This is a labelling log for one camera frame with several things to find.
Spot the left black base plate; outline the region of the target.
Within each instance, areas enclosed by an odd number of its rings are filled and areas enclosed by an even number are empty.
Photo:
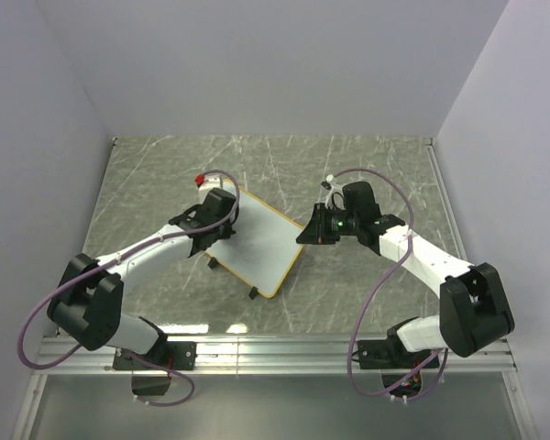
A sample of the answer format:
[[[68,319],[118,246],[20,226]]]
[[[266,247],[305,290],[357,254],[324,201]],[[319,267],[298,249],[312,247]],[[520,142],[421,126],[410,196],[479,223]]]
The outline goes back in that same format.
[[[140,357],[150,364],[165,369],[191,371],[195,366],[196,349],[197,344],[193,341],[169,341],[151,355],[140,355]],[[147,369],[150,367],[142,364],[127,350],[122,350],[114,356],[113,370],[139,371]]]

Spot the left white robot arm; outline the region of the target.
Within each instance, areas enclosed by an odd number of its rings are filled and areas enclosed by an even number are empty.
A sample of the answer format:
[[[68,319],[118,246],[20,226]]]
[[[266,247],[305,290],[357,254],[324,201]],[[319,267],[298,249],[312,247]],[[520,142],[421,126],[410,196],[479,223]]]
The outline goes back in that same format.
[[[230,238],[237,212],[236,196],[213,188],[201,203],[132,246],[98,258],[83,253],[72,258],[48,318],[88,351],[119,348],[133,352],[147,369],[161,366],[167,335],[147,319],[124,313],[124,296],[169,265]]]

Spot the yellow framed whiteboard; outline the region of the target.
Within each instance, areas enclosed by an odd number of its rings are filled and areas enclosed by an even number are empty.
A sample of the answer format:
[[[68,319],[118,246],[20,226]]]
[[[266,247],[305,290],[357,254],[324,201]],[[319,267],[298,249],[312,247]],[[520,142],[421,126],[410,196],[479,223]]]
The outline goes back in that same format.
[[[235,233],[206,250],[206,255],[234,274],[258,296],[273,297],[289,274],[303,247],[296,237],[303,228],[257,196],[240,191]]]

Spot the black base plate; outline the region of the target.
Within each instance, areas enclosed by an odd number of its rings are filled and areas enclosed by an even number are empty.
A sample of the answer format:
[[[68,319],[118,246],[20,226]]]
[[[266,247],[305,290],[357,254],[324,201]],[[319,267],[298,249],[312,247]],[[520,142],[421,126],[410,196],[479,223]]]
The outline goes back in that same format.
[[[348,364],[360,370],[413,369],[422,365],[424,369],[437,369],[439,357],[430,349],[409,352],[399,339],[360,339],[357,348],[349,356]]]
[[[196,349],[197,344],[193,341],[169,341],[151,355],[140,355],[140,357],[150,364],[165,369],[191,371],[195,366]],[[113,370],[139,371],[147,369],[150,367],[142,364],[127,350],[122,350],[114,356]]]

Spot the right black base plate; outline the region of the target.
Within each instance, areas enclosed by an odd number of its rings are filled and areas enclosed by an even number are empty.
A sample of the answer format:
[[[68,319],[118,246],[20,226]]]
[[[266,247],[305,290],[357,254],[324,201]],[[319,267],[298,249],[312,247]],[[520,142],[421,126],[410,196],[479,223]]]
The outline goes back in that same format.
[[[437,369],[439,357],[430,349],[409,352],[399,339],[360,339],[357,348],[349,356],[348,364],[360,370],[413,369],[422,365],[424,369]]]

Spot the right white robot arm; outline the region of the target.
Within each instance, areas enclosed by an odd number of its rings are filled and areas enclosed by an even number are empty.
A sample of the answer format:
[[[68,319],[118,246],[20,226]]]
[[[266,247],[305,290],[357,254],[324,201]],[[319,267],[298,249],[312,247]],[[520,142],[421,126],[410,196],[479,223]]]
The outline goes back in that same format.
[[[450,349],[467,358],[515,329],[499,272],[490,264],[456,258],[411,231],[393,214],[383,214],[369,183],[342,187],[343,205],[316,203],[297,236],[300,245],[334,245],[341,237],[401,264],[439,300],[439,312],[414,317],[387,332],[386,354],[399,367],[425,350]]]

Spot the right black whiteboard foot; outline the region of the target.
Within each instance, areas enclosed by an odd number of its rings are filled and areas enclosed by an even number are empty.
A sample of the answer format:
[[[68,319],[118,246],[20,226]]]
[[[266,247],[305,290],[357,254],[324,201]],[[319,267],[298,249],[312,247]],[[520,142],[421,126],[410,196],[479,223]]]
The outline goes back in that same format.
[[[257,297],[259,296],[259,290],[256,288],[256,287],[252,287],[249,294],[248,294],[248,297],[251,299],[251,300],[254,300],[256,299]]]

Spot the aluminium mounting rail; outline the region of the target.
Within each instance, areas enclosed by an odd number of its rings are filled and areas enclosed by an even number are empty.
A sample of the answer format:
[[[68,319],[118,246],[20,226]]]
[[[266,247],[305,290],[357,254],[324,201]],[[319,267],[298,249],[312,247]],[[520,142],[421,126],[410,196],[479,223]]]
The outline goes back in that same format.
[[[196,345],[193,371],[186,374],[233,375],[325,375],[347,372],[347,335],[171,335],[169,341],[191,341]],[[46,364],[62,357],[75,346],[67,336],[46,337],[38,349],[36,362]],[[104,346],[95,351],[84,348],[47,374],[128,374],[113,371],[116,350]],[[446,373],[515,372],[517,366],[505,339],[478,353],[462,358],[451,352]]]

